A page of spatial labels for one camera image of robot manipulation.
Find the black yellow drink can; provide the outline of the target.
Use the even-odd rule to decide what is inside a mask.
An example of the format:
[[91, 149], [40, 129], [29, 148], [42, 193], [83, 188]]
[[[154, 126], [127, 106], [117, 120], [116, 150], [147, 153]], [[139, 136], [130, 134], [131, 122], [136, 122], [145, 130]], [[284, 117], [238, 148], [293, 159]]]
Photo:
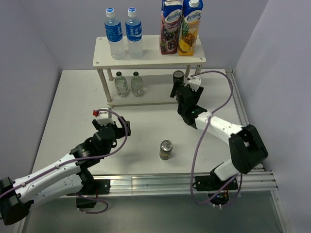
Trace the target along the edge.
[[170, 140], [164, 140], [160, 144], [159, 156], [162, 160], [168, 160], [173, 150], [173, 143]]
[[173, 84], [175, 84], [175, 83], [184, 84], [184, 77], [185, 77], [185, 74], [183, 71], [176, 70], [173, 73]]

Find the clear green cap bottle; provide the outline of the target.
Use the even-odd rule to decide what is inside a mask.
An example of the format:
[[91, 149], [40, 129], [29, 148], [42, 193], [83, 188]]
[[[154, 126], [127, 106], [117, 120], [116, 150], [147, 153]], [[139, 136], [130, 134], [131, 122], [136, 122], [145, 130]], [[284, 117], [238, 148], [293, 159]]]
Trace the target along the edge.
[[120, 71], [116, 72], [115, 88], [118, 96], [121, 98], [125, 98], [129, 95], [127, 80]]
[[143, 80], [137, 71], [133, 73], [131, 79], [131, 90], [135, 97], [142, 97], [144, 94]]

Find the blue label water bottle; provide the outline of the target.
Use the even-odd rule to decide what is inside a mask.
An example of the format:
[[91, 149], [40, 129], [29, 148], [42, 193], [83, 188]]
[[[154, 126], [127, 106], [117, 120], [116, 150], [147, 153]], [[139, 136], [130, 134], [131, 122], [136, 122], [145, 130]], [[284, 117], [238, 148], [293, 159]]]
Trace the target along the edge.
[[121, 60], [126, 56], [121, 21], [116, 17], [114, 8], [106, 8], [106, 21], [104, 22], [106, 37], [113, 59]]
[[129, 55], [133, 59], [140, 59], [143, 56], [141, 20], [137, 16], [135, 7], [128, 8], [127, 13], [128, 20], [125, 22], [125, 28]]

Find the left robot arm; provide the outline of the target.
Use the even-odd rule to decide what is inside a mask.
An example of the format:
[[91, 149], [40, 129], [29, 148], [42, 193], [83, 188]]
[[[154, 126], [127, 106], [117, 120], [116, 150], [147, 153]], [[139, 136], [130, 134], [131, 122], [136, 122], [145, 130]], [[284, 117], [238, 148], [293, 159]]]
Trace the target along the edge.
[[0, 181], [0, 218], [4, 225], [24, 219], [31, 208], [65, 195], [86, 195], [95, 188], [89, 168], [112, 155], [117, 140], [131, 135], [130, 122], [118, 118], [121, 127], [111, 119], [93, 120], [92, 137], [77, 145], [53, 164], [22, 178]]

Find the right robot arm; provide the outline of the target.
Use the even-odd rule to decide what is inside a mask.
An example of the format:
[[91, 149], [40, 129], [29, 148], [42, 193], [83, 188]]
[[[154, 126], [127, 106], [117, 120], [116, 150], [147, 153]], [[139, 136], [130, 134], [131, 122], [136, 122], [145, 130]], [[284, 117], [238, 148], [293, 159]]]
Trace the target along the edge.
[[216, 166], [205, 181], [196, 180], [198, 191], [215, 191], [224, 189], [235, 175], [249, 173], [268, 157], [268, 151], [255, 126], [230, 123], [200, 107], [197, 103], [203, 90], [203, 87], [193, 90], [190, 84], [175, 82], [170, 96], [176, 98], [177, 112], [187, 125], [209, 132], [229, 146], [230, 159]]

